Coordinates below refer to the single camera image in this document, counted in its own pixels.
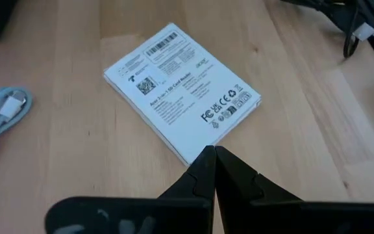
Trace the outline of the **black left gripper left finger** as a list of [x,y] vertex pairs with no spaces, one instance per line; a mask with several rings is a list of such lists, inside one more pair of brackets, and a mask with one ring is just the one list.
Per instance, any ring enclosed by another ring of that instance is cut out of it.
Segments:
[[74,196],[45,216],[46,234],[211,234],[216,149],[207,146],[157,198]]

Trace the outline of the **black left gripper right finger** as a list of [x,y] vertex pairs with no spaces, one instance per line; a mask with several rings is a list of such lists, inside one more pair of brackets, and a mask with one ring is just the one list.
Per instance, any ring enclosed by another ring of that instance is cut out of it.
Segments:
[[216,147],[216,192],[227,234],[374,234],[374,203],[305,201]]

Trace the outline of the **white card reader box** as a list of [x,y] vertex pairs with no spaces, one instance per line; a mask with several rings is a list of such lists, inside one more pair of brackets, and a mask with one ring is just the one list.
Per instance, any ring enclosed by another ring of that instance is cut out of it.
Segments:
[[103,75],[186,166],[262,101],[256,90],[174,23]]

